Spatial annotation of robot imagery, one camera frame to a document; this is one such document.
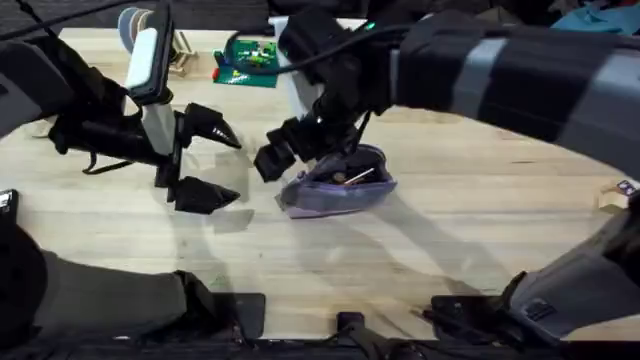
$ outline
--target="small wooden object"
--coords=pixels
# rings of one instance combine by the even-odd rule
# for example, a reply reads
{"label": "small wooden object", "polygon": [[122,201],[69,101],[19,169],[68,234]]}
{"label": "small wooden object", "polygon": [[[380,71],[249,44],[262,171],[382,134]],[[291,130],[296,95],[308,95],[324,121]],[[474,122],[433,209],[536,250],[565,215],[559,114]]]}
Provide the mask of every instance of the small wooden object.
{"label": "small wooden object", "polygon": [[598,210],[617,214],[629,206],[629,197],[637,190],[637,183],[618,181],[603,187],[597,199]]}
{"label": "small wooden object", "polygon": [[186,64],[189,60],[198,57],[198,54],[191,50],[191,46],[182,31],[176,31],[173,37],[173,49],[176,51],[176,58],[169,65],[169,72],[180,77],[187,75]]}

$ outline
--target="electronic component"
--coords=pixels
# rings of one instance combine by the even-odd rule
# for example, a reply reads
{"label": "electronic component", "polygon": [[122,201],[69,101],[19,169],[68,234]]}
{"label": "electronic component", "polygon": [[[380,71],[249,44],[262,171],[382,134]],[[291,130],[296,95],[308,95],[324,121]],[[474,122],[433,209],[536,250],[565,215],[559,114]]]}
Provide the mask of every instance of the electronic component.
{"label": "electronic component", "polygon": [[[230,66],[221,51],[214,51],[213,56],[218,68],[213,72],[213,81],[217,84],[258,86],[275,88],[278,77],[275,75],[250,75],[242,73]],[[252,68],[277,69],[280,65],[276,56],[276,44],[252,40],[239,40],[234,45],[233,56],[236,62]]]}

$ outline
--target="black mechanical part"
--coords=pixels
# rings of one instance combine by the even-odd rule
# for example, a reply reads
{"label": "black mechanical part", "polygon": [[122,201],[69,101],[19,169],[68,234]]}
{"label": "black mechanical part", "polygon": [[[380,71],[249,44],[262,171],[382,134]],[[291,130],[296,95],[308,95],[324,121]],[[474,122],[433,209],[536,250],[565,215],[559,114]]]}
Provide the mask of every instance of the black mechanical part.
{"label": "black mechanical part", "polygon": [[214,293],[214,306],[223,323],[235,323],[243,340],[255,340],[264,333],[267,298],[259,293]]}
{"label": "black mechanical part", "polygon": [[0,349],[26,342],[38,329],[31,326],[47,288],[44,257],[33,239],[15,221],[0,216]]}
{"label": "black mechanical part", "polygon": [[184,147],[188,147],[191,144],[193,136],[200,136],[234,149],[242,148],[231,126],[224,121],[222,113],[190,103],[185,109],[184,121],[184,131],[180,134]]}
{"label": "black mechanical part", "polygon": [[0,219],[15,223],[18,219],[20,194],[16,190],[0,191]]}
{"label": "black mechanical part", "polygon": [[[406,18],[388,15],[377,26],[397,25]],[[317,56],[366,32],[343,29],[319,8],[309,8],[291,16],[278,45],[293,61]],[[310,84],[324,84],[323,94],[302,119],[289,119],[280,129],[267,134],[269,145],[261,148],[254,164],[264,181],[274,181],[295,163],[295,155],[307,162],[335,152],[349,153],[359,140],[355,127],[366,111],[381,114],[390,106],[387,77],[389,48],[397,46],[397,36],[380,36],[326,61],[303,70]]]}
{"label": "black mechanical part", "polygon": [[524,272],[516,276],[501,296],[434,296],[422,316],[433,324],[441,341],[472,345],[502,343],[520,351],[556,346],[557,343],[549,343],[508,314],[511,295],[525,276]]}
{"label": "black mechanical part", "polygon": [[240,194],[222,186],[187,176],[173,188],[175,208],[195,214],[211,214],[236,201]]}

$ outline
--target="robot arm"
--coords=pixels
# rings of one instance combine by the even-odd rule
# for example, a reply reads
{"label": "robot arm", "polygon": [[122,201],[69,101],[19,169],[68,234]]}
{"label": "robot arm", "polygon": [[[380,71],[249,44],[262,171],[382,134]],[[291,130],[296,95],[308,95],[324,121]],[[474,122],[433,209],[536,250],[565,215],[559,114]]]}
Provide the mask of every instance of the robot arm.
{"label": "robot arm", "polygon": [[[126,160],[125,165],[155,166],[155,185],[168,189],[167,201],[175,202],[176,210],[211,214],[240,194],[194,177],[180,179],[182,149],[194,135],[233,148],[241,145],[222,114],[193,103],[184,113],[171,108],[167,80],[175,51],[170,0],[158,2],[147,26],[135,42],[126,88],[89,67],[57,37],[0,42],[0,137],[56,115],[49,138],[58,153],[88,152],[91,166],[97,154]],[[0,40],[11,35],[0,35]],[[140,109],[131,116],[124,114],[127,96]]]}
{"label": "robot arm", "polygon": [[[308,161],[349,152],[360,116],[393,105],[461,114],[640,177],[640,40],[458,13],[404,21],[388,13],[352,32],[314,9],[289,18],[279,48],[294,64],[311,63],[301,73],[324,91],[307,114],[268,133],[255,160],[265,181],[294,154]],[[425,317],[472,343],[526,346],[640,313],[639,200],[546,268],[516,277],[502,296],[437,296]]]}
{"label": "robot arm", "polygon": [[265,180],[279,178],[293,154],[308,161],[347,148],[364,113],[393,105],[461,114],[640,177],[632,155],[640,147],[640,41],[456,12],[403,28],[404,21],[383,16],[352,32],[316,10],[289,18],[279,48],[293,63],[353,45],[302,69],[324,92],[300,121],[269,133],[270,146],[256,158]]}

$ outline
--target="dark floor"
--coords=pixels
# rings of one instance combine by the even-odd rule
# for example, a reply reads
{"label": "dark floor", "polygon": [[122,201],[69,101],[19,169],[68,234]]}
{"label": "dark floor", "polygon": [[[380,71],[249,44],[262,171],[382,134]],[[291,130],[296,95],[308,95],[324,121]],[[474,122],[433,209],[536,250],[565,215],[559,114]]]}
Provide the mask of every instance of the dark floor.
{"label": "dark floor", "polygon": [[[43,19],[95,7],[113,0],[27,0]],[[489,7],[492,0],[396,0],[407,8],[423,12],[457,9],[478,13]],[[181,29],[226,30],[262,24],[268,17],[267,0],[173,0],[176,25]],[[95,15],[66,22],[62,27],[115,28],[123,8],[107,10]],[[145,7],[145,3],[135,4]],[[0,33],[32,25],[32,20],[18,10],[14,0],[0,0]]]}

